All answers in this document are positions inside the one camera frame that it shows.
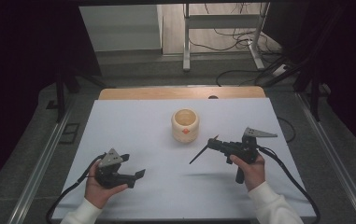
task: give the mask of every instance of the hand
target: hand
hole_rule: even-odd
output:
[[[102,187],[94,178],[99,162],[100,161],[97,161],[90,169],[84,197],[95,207],[102,209],[111,196],[128,189],[128,185],[119,185],[113,189],[105,189]]]
[[[230,160],[239,166],[245,175],[245,185],[248,191],[255,189],[265,181],[264,158],[259,154],[256,162],[251,165],[242,161],[235,155],[230,156]]]

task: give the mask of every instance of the person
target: person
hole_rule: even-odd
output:
[[[256,217],[262,224],[299,224],[303,220],[286,202],[283,195],[276,194],[265,181],[264,158],[259,154],[256,162],[247,164],[237,156],[231,155],[230,160],[236,164],[245,175],[245,185],[248,195],[254,203]],[[95,175],[96,162],[90,169],[89,176]],[[69,212],[61,224],[92,224],[102,213],[102,208],[108,199],[127,189],[127,185],[120,185],[113,189],[104,189],[93,177],[86,183],[82,204],[74,212]]]

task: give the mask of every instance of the white tabletop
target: white tabletop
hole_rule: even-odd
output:
[[[200,117],[198,138],[182,144],[171,132],[171,117],[181,108],[191,108]],[[81,176],[98,155],[114,147],[130,154],[120,174],[133,175],[146,169],[145,176],[113,196],[100,219],[109,220],[209,220],[255,218],[245,185],[235,182],[237,167],[224,155],[208,149],[194,163],[192,158],[207,139],[240,142],[247,127],[277,138],[257,138],[258,145],[273,149],[292,176],[303,186],[277,117],[268,98],[218,100],[102,100],[95,101],[77,155],[64,189]],[[314,217],[310,203],[280,167],[266,155],[267,182],[301,217]],[[82,202],[85,184],[67,194],[53,218],[62,219]]]

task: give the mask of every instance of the white sleeve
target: white sleeve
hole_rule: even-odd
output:
[[[283,195],[276,194],[267,182],[248,193],[252,199],[256,217],[262,224],[303,223],[294,209],[285,201]]]
[[[61,224],[93,224],[101,213],[102,209],[95,207],[84,198],[76,211],[66,214]]]

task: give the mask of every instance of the white metal frame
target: white metal frame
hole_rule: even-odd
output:
[[[261,13],[249,15],[190,15],[189,4],[186,4],[184,14],[184,50],[183,50],[183,70],[190,71],[190,40],[189,31],[191,29],[228,29],[228,28],[256,28],[253,40],[248,41],[250,54],[258,70],[264,70],[262,59],[259,55],[257,44],[260,32],[268,9],[269,3],[261,6]]]

